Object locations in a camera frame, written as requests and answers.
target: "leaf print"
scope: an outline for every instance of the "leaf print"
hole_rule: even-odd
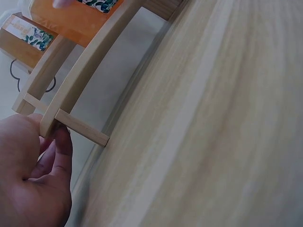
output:
[[[30,45],[34,45],[35,43],[37,43],[38,42],[38,40],[36,39],[35,41],[32,41],[31,43],[30,43]]]
[[[96,8],[97,10],[108,13],[118,0],[78,0],[87,6]]]
[[[53,35],[48,34],[37,27],[32,27],[25,36],[24,41],[40,51],[45,51],[53,39]]]

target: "orange packaging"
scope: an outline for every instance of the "orange packaging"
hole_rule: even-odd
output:
[[[22,14],[86,47],[122,2],[123,0],[74,0],[68,7],[55,9],[53,0],[24,0]]]

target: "hand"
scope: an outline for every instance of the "hand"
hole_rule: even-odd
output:
[[[68,6],[73,0],[53,0],[54,8],[62,8]]]
[[[59,227],[69,217],[71,137],[61,127],[54,140],[40,138],[41,119],[32,114],[0,121],[1,226]]]

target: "wooden rack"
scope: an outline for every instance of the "wooden rack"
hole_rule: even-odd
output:
[[[61,122],[91,141],[106,146],[109,137],[70,115],[73,107],[111,46],[140,7],[146,6],[164,19],[170,18],[182,0],[125,0],[104,24],[79,57],[49,106],[41,102],[47,87],[75,47],[75,43],[59,35],[42,56],[24,85],[13,110],[28,115],[35,109],[44,113],[41,136],[47,137]]]

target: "wooden table surface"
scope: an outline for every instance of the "wooden table surface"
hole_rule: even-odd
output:
[[[189,0],[91,173],[81,225],[303,226],[302,12]]]

